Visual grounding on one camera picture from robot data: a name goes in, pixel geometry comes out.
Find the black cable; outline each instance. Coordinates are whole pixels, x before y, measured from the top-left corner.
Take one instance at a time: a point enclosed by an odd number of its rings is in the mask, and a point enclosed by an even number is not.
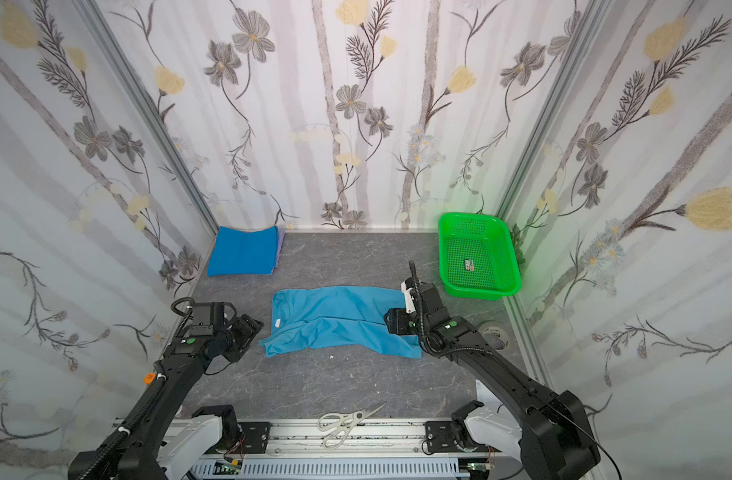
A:
[[[180,303],[184,302],[189,302],[187,312],[182,312],[180,309],[177,308]],[[184,296],[178,300],[175,300],[174,303],[171,304],[172,312],[182,317],[182,319],[179,321],[179,324],[174,329],[173,338],[177,338],[178,336],[181,336],[183,334],[182,329],[185,327],[185,324],[188,322],[188,320],[192,318],[192,306],[195,303],[196,301],[193,300],[190,296]]]
[[[426,443],[428,443],[428,440],[427,439],[422,440],[422,444],[420,445],[420,447],[422,448],[422,453],[425,454],[426,456],[431,456],[433,454],[430,453],[430,447],[428,447],[428,450],[427,451],[424,450],[424,444],[426,444]]]
[[[203,373],[203,375],[216,375],[217,373],[220,373],[220,372],[224,372],[224,371],[225,371],[225,369],[226,369],[227,367],[229,367],[230,365],[232,365],[233,363],[235,363],[235,362],[230,362],[230,363],[228,363],[227,365],[225,365],[225,366],[224,366],[223,368],[221,368],[221,369],[217,370],[216,372],[212,372],[212,373],[207,373],[207,372],[204,372],[204,373]]]
[[[507,475],[506,477],[498,478],[497,480],[510,480],[512,477],[518,475],[523,470],[524,470],[524,466],[520,466],[520,468],[518,468],[518,471],[515,472],[513,475]]]
[[[611,455],[609,455],[609,453],[606,451],[606,449],[604,447],[602,447],[601,444],[599,444],[598,441],[596,441],[592,437],[591,434],[589,434],[588,432],[585,432],[584,428],[582,428],[582,427],[578,426],[577,424],[575,424],[574,421],[571,418],[563,415],[563,413],[561,413],[557,408],[555,408],[551,404],[546,403],[545,405],[547,405],[549,408],[552,408],[555,413],[557,413],[558,415],[560,415],[563,418],[565,418],[569,423],[571,423],[574,427],[576,427],[577,430],[579,430],[580,432],[584,433],[585,436],[588,437],[592,443],[595,443],[598,448],[600,448],[601,450],[603,450],[603,453],[605,453],[606,456],[609,457],[609,460],[611,460],[611,464],[614,465],[614,469],[616,470],[616,476],[619,477],[620,480],[622,480],[622,473],[620,472],[620,467],[618,467],[617,464],[616,464],[616,462],[614,462],[614,458]]]
[[[420,343],[428,338],[424,330],[424,308],[422,307],[422,293],[419,292],[419,279],[417,278],[417,266],[413,260],[409,261],[409,270],[411,271],[411,281],[414,283],[414,292],[417,293],[417,315],[419,316],[419,340]]]

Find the round object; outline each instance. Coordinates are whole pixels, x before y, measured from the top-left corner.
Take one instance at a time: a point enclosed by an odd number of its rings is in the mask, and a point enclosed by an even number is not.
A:
[[[502,330],[496,322],[484,322],[478,327],[478,331],[495,350],[505,350],[510,344],[510,335]]]

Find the black mounting plate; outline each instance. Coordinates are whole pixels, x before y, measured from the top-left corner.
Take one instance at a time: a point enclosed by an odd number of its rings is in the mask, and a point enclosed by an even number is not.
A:
[[[454,437],[451,422],[433,420],[424,423],[424,437],[429,453],[488,452],[486,445],[475,444],[475,448],[462,448]]]

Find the cable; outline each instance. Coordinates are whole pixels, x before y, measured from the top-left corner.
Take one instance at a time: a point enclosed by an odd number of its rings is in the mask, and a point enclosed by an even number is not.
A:
[[[224,371],[225,371],[225,369],[226,369],[227,367],[229,367],[230,365],[232,365],[233,363],[235,363],[235,362],[231,362],[231,363],[228,363],[227,365],[225,365],[225,366],[224,366],[223,368],[221,368],[221,369],[217,370],[216,372],[212,372],[212,373],[207,373],[207,372],[204,372],[204,373],[203,373],[203,375],[216,375],[217,373],[220,373],[220,372],[224,372]]]
[[[417,266],[413,260],[409,261],[409,270],[411,271],[411,282],[414,284],[414,292],[417,293],[417,315],[419,316],[419,340],[424,342],[428,335],[424,330],[424,308],[422,306],[422,293],[419,292],[419,279],[417,278]]]
[[[523,470],[524,470],[524,466],[520,466],[520,468],[518,468],[518,471],[515,472],[513,475],[507,475],[506,477],[498,478],[497,480],[510,480],[512,477],[518,475]]]
[[[606,451],[606,449],[604,447],[602,447],[601,444],[599,444],[592,437],[591,434],[589,434],[588,432],[585,432],[584,428],[582,428],[582,427],[578,426],[577,424],[575,424],[574,421],[571,418],[563,415],[563,413],[559,412],[558,409],[555,408],[554,406],[552,406],[551,404],[546,403],[545,405],[547,405],[549,408],[552,408],[555,413],[557,413],[558,415],[560,415],[563,418],[565,418],[569,423],[571,423],[574,427],[576,427],[577,430],[579,430],[580,432],[584,433],[585,436],[588,437],[592,443],[595,443],[598,448],[600,448],[601,450],[603,450],[603,453],[605,453],[606,456],[609,457],[609,460],[611,460],[611,464],[614,465],[614,469],[616,470],[616,476],[619,477],[620,480],[622,480],[622,473],[620,472],[620,467],[618,467],[617,464],[616,464],[616,462],[614,462],[614,458],[612,458],[612,456],[609,455],[609,453]]]
[[[233,453],[235,450],[237,450],[238,447],[240,447],[241,445],[243,445],[243,441],[244,440],[246,440],[246,434],[244,434],[244,436],[241,438],[241,441],[240,442],[238,442],[232,448],[230,448],[229,450],[227,450],[227,452],[225,453],[225,455],[222,456],[222,458],[224,458],[226,462],[229,462],[230,465],[233,465],[233,463],[232,463],[232,460],[230,458],[227,458],[227,456],[230,455],[231,453]],[[243,460],[243,447],[241,447],[241,460]]]
[[[424,450],[424,444],[426,444],[426,443],[428,443],[427,439],[422,440],[422,444],[420,445],[420,447],[422,448],[422,453],[425,454],[426,456],[431,456],[433,454],[430,452],[430,447],[428,447],[427,451]]]
[[[187,312],[182,312],[180,309],[178,309],[178,305],[180,303],[189,302],[189,305],[187,307]],[[190,296],[184,296],[179,300],[174,300],[174,303],[171,304],[172,312],[176,313],[177,315],[181,316],[182,319],[179,321],[179,324],[174,329],[174,337],[176,338],[178,336],[182,335],[182,328],[185,327],[185,324],[192,318],[192,306],[196,303],[195,300],[192,299]]]

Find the floral wallpaper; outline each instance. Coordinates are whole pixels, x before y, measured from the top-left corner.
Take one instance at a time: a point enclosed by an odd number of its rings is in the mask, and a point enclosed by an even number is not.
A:
[[[128,413],[213,238],[117,85],[71,4],[0,2],[0,478]]]
[[[495,212],[586,2],[98,0],[221,225]]]
[[[732,2],[613,2],[506,219],[623,477],[732,478]]]

